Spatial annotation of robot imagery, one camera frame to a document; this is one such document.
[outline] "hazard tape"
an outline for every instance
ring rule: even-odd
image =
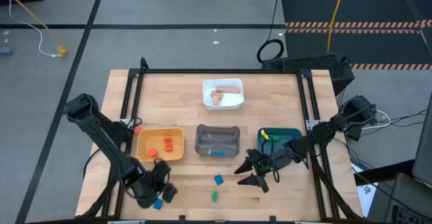
[[[351,69],[403,69],[403,70],[432,70],[431,64],[363,64],[355,63]]]
[[[330,22],[287,22],[287,28],[328,28]],[[334,28],[424,28],[432,26],[432,20],[417,22],[335,22]]]
[[[286,33],[328,33],[327,29],[287,29]],[[353,34],[420,34],[418,30],[333,30],[333,33]]]

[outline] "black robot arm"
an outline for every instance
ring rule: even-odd
[[[263,154],[257,149],[246,150],[248,156],[234,173],[254,170],[256,175],[252,173],[249,177],[240,180],[238,184],[258,186],[264,192],[268,192],[269,188],[264,180],[266,173],[273,172],[275,181],[279,182],[277,170],[287,166],[291,161],[295,163],[304,161],[311,147],[329,143],[337,131],[359,138],[362,126],[376,122],[376,112],[375,105],[370,104],[365,97],[355,96],[344,103],[339,112],[329,121],[318,123],[306,136],[285,142],[283,149],[276,150],[270,155]]]
[[[157,199],[159,193],[163,192],[163,199],[171,202],[177,190],[170,183],[165,183],[165,176],[170,168],[165,161],[155,161],[155,168],[146,171],[140,162],[119,149],[121,142],[131,136],[131,130],[122,122],[112,122],[100,111],[95,99],[87,94],[81,94],[68,102],[64,113],[67,120],[76,123],[78,127],[90,136],[93,142],[101,149],[109,159],[114,179],[129,188],[134,193],[134,198],[142,208],[150,207]],[[100,199],[104,200],[104,194],[110,192],[115,182],[109,182]],[[92,215],[100,208],[102,201],[98,199],[89,210]]]

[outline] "yellow object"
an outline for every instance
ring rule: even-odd
[[[49,34],[55,40],[57,40],[61,44],[61,46],[57,46],[57,50],[59,51],[60,57],[65,57],[66,53],[68,51],[66,44],[59,37],[57,37],[55,34],[53,34],[53,32],[51,30],[49,30],[47,25],[45,25],[43,22],[41,22],[25,5],[23,5],[21,3],[21,1],[19,1],[19,0],[14,0],[14,1],[16,1],[16,3],[20,4],[24,10],[26,10],[40,25],[42,25],[49,32]]]
[[[333,12],[333,17],[330,22],[329,38],[327,39],[327,53],[330,52],[330,42],[331,42],[331,32],[333,31],[333,23],[335,22],[336,13],[339,9],[340,0],[337,0],[335,11]]]
[[[66,49],[63,49],[62,46],[57,46],[57,51],[59,51],[59,55],[60,57],[65,57],[66,56]]]
[[[264,132],[264,130],[261,130],[261,135],[264,136],[264,138],[265,138],[266,140],[269,139],[269,136]]]
[[[171,136],[172,151],[165,150],[165,136]],[[150,149],[156,149],[158,157],[165,161],[179,160],[184,153],[184,134],[180,128],[143,129],[138,135],[138,159],[153,161]]]

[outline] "yellow plug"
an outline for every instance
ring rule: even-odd
[[[265,138],[266,140],[269,139],[269,136],[264,132],[264,130],[261,130],[261,135],[264,136],[264,138]]]
[[[57,51],[59,51],[60,57],[65,57],[67,50],[63,49],[62,46],[57,46]]]

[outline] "wooden tabletop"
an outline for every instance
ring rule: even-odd
[[[126,87],[127,70],[112,70],[102,113],[118,119]],[[240,109],[208,111],[203,105],[202,82],[206,79],[239,78],[243,81],[244,103]],[[315,94],[321,119],[329,119],[338,111],[328,71],[313,71]],[[307,82],[304,80],[309,114],[312,117]],[[132,108],[135,86],[132,87],[128,118]],[[269,192],[256,186],[239,186],[237,181],[250,173],[234,175],[244,162],[246,149],[255,148],[257,131],[261,127],[298,128],[303,135],[302,108],[295,75],[288,74],[145,74],[138,116],[142,128],[180,127],[184,131],[184,156],[170,161],[170,182],[178,189],[171,203],[163,203],[160,211],[140,208],[129,196],[124,197],[122,219],[266,221],[275,215],[278,221],[318,221],[319,212],[311,170],[303,164],[292,163],[279,170],[277,184],[271,174],[266,176]],[[202,157],[195,152],[196,127],[233,126],[240,128],[240,154],[232,159]],[[343,134],[337,138],[344,141]],[[136,139],[132,146],[136,156]],[[92,152],[97,149],[93,144]],[[354,212],[361,215],[356,184],[346,147],[332,141],[327,147],[336,189]],[[146,169],[152,164],[143,163]],[[76,214],[85,212],[97,199],[107,183],[109,161],[97,154],[88,165]],[[222,175],[224,183],[217,186],[213,179]],[[211,194],[219,193],[217,202]],[[113,213],[117,188],[113,191],[110,213]],[[331,216],[325,191],[327,215]]]

